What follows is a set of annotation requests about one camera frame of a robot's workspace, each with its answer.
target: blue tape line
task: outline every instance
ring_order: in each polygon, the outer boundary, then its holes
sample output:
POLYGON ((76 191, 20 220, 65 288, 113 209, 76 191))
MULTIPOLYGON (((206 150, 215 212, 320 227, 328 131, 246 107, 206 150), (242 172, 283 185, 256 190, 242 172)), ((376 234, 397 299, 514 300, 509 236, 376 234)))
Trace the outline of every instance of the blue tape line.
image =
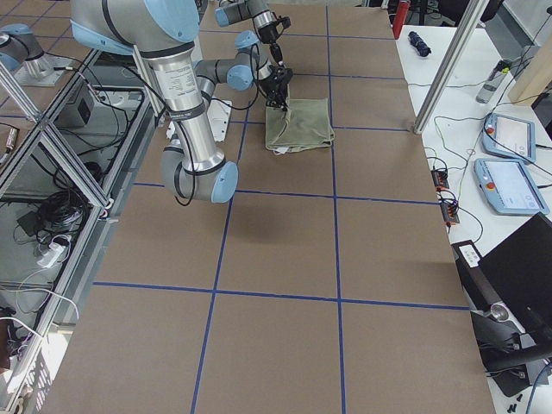
POLYGON ((276 299, 296 299, 296 300, 310 300, 317 302, 337 302, 336 298, 325 298, 322 296, 304 296, 304 295, 288 295, 285 293, 263 293, 263 292, 241 292, 241 291, 228 291, 218 290, 217 294, 220 295, 232 295, 232 296, 251 296, 256 298, 276 298, 276 299))
POLYGON ((94 282, 94 286, 109 286, 109 287, 129 287, 134 289, 150 289, 154 291, 179 291, 179 292, 193 292, 193 293, 212 293, 211 289, 202 289, 200 287, 186 287, 186 286, 170 286, 170 285, 143 285, 135 283, 121 283, 121 282, 94 282))
POLYGON ((413 304, 408 302, 388 302, 381 300, 342 299, 344 304, 373 304, 377 306, 395 306, 400 308, 424 308, 441 309, 446 311, 469 311, 467 306, 454 306, 450 304, 413 304))
MULTIPOLYGON (((333 100, 331 90, 331 50, 329 45, 329 10, 326 6, 326 44, 328 47, 328 93, 329 93, 329 124, 333 126, 333 100)), ((336 244, 336 284, 337 284, 337 327, 339 337, 339 372, 342 394, 342 414, 347 414, 347 392, 345 389, 345 351, 343 344, 343 309, 342 309, 342 276, 339 257, 339 219, 337 214, 337 177, 336 177, 336 146, 331 146, 331 173, 334 202, 334 240, 336 244)))
POLYGON ((18 4, 16 4, 14 7, 12 7, 10 10, 8 10, 8 13, 6 13, 5 15, 0 15, 0 21, 2 21, 2 19, 4 19, 4 17, 12 16, 11 12, 14 11, 15 9, 17 9, 19 6, 21 6, 24 1, 25 0, 19 0, 18 4))
MULTIPOLYGON (((238 35, 240 32, 237 30, 213 30, 209 28, 202 28, 199 30, 201 33, 233 33, 238 35)), ((300 34, 300 33, 283 33, 282 36, 296 36, 296 37, 319 37, 323 39, 362 39, 366 41, 395 41, 392 37, 373 37, 373 36, 341 36, 336 34, 300 34)))
POLYGON ((134 183, 134 185, 138 187, 159 187, 159 188, 165 188, 163 184, 155 184, 155 183, 134 183))
POLYGON ((439 205, 439 202, 437 202, 437 201, 396 200, 396 199, 393 199, 393 198, 337 196, 337 199, 339 199, 339 200, 354 200, 354 201, 374 201, 374 202, 381 202, 381 203, 439 205))
POLYGON ((290 197, 306 197, 306 198, 330 198, 333 196, 325 196, 323 194, 302 194, 298 192, 273 192, 273 191, 259 191, 259 190, 236 190, 242 194, 263 194, 267 196, 290 196, 290 197))
MULTIPOLYGON (((163 184, 156 183, 134 183, 140 187, 157 187, 164 188, 163 184)), ((423 204, 423 205, 439 205, 437 201, 419 201, 419 200, 399 200, 394 198, 374 198, 374 197, 354 197, 354 196, 338 196, 338 195, 325 195, 325 194, 303 194, 300 192, 275 192, 275 191, 262 191, 262 190, 236 190, 236 193, 241 194, 259 194, 265 196, 287 196, 287 197, 303 197, 303 198, 327 198, 337 200, 353 200, 353 201, 371 201, 375 203, 399 203, 399 204, 423 204)))
POLYGON ((202 287, 189 287, 189 286, 174 286, 174 285, 150 285, 141 283, 124 283, 124 282, 109 282, 109 281, 96 281, 94 286, 102 287, 122 287, 129 289, 148 289, 153 291, 176 291, 176 292, 190 292, 190 293, 216 293, 217 295, 228 296, 244 296, 254 298, 275 298, 275 299, 293 299, 293 300, 306 300, 314 302, 342 302, 344 304, 369 304, 374 306, 392 306, 398 308, 424 308, 424 309, 440 309, 445 311, 469 311, 467 306, 457 306, 451 304, 415 304, 410 302, 392 302, 385 300, 369 300, 369 299, 352 299, 352 298, 326 298, 323 296, 309 296, 309 295, 291 295, 286 293, 266 293, 266 292, 243 292, 243 291, 231 291, 231 290, 213 290, 202 287))
MULTIPOLYGON (((243 124, 243 131, 241 132, 240 148, 242 148, 243 142, 245 140, 245 132, 246 132, 246 128, 248 127, 248 118, 249 118, 249 109, 247 109, 245 113, 245 123, 243 124)), ((226 215, 226 223, 224 224, 223 240, 221 242, 221 251, 220 251, 220 254, 218 255, 218 263, 216 264, 215 282, 213 284, 213 293, 210 298, 209 315, 207 316, 207 324, 205 326, 204 342, 201 347, 201 356, 199 358, 199 365, 198 365, 198 375, 196 377, 196 386, 193 391, 193 400, 191 402, 191 409, 190 409, 191 414, 195 414, 196 406, 198 403, 199 385, 201 383, 201 374, 203 373, 203 369, 204 369, 205 353, 207 352, 207 341, 209 340, 211 320, 213 318, 213 311, 215 309, 216 289, 218 287, 218 280, 219 280, 221 268, 223 265, 224 249, 226 247, 226 238, 228 236, 230 216, 232 215, 232 205, 234 205, 233 198, 230 199, 229 201, 228 213, 226 215)))
POLYGON ((333 129, 351 129, 351 130, 360 130, 360 131, 395 131, 395 132, 410 132, 406 128, 380 128, 380 127, 342 127, 342 126, 332 126, 333 129))

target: bottle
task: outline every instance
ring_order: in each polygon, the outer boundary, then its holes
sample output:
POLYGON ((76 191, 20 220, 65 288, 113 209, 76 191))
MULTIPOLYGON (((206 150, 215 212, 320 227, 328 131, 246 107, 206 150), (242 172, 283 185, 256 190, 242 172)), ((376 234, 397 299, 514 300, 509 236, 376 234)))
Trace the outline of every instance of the bottle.
POLYGON ((499 60, 499 63, 492 69, 491 74, 489 74, 475 100, 480 104, 487 104, 491 100, 492 95, 494 95, 494 92, 499 88, 506 74, 510 71, 510 68, 511 60, 499 60))

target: green cloth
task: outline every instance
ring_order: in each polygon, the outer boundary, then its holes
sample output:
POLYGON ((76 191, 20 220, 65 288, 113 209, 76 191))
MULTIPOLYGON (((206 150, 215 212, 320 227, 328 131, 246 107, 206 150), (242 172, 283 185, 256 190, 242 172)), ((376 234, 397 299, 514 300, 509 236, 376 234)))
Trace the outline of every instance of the green cloth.
POLYGON ((279 154, 330 147, 328 99, 289 99, 288 110, 267 107, 265 142, 279 154))

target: white table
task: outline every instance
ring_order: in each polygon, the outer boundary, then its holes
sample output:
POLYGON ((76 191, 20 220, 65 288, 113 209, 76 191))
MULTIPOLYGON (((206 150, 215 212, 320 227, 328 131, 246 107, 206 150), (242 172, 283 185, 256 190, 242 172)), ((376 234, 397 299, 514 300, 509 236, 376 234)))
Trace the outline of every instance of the white table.
MULTIPOLYGON (((433 81, 454 33, 455 28, 427 26, 403 27, 401 36, 397 40, 397 48, 405 71, 406 81, 409 84, 428 85, 433 81), (412 30, 417 32, 431 48, 432 53, 427 58, 420 57, 416 49, 410 45, 408 34, 412 30)), ((462 55, 448 85, 478 84, 488 76, 489 72, 496 66, 500 59, 501 56, 492 44, 486 31, 482 28, 478 28, 475 30, 467 46, 467 50, 462 55)), ((443 159, 448 164, 448 167, 463 167, 465 162, 462 159, 443 148, 441 137, 437 133, 433 119, 436 116, 482 118, 494 108, 504 88, 510 81, 511 75, 507 75, 507 78, 503 81, 491 102, 487 104, 481 104, 475 101, 475 96, 481 85, 463 88, 446 88, 431 118, 431 122, 423 132, 423 144, 426 147, 435 149, 437 157, 443 159)), ((416 112, 419 111, 429 89, 428 86, 409 86, 412 105, 416 112)), ((507 93, 504 95, 501 102, 510 102, 507 93)), ((505 104, 500 105, 495 112, 531 120, 535 123, 536 142, 543 145, 551 145, 546 131, 530 106, 505 104)), ((486 154, 480 140, 478 141, 483 121, 468 120, 455 122, 437 119, 437 122, 448 148, 464 157, 468 157, 470 148, 474 148, 475 152, 472 153, 473 155, 467 166, 467 171, 461 186, 460 207, 473 213, 482 222, 484 232, 480 241, 477 243, 477 248, 485 255, 500 244, 509 234, 525 223, 529 217, 501 216, 496 214, 484 199, 479 189, 474 174, 474 161, 478 158, 497 158, 490 154, 486 154)), ((434 156, 432 150, 428 149, 426 151, 428 156, 434 156)), ((537 149, 536 163, 552 172, 552 151, 537 149)), ((436 167, 440 166, 442 166, 442 164, 437 161, 436 167)), ((540 172, 533 166, 529 166, 529 170, 537 185, 552 183, 552 176, 540 172)), ((461 176, 462 171, 458 170, 451 170, 448 173, 450 190, 456 196, 459 195, 461 176)), ((552 206, 552 187, 541 190, 541 193, 547 204, 552 206)), ((475 240, 480 233, 479 224, 463 211, 459 212, 459 218, 461 223, 453 226, 450 230, 450 242, 460 242, 467 239, 475 240)), ((522 402, 518 403, 515 398, 505 397, 494 381, 489 380, 489 386, 491 388, 492 398, 497 413, 505 412, 510 404, 513 403, 517 403, 516 412, 525 413, 526 402, 530 390, 524 392, 524 394, 527 395, 524 395, 522 402)), ((533 401, 531 414, 549 414, 552 410, 550 407, 552 407, 552 386, 540 386, 533 401)))

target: white label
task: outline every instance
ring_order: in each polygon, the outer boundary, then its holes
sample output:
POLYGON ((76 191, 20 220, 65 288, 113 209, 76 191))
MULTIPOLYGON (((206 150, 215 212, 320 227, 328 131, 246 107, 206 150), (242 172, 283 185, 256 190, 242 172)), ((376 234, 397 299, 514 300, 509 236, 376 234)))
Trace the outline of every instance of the white label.
POLYGON ((460 246, 460 253, 462 253, 462 256, 464 256, 470 267, 477 267, 479 265, 480 257, 471 244, 460 246))
POLYGON ((155 71, 157 82, 166 99, 178 99, 198 90, 191 65, 184 65, 170 71, 155 71))

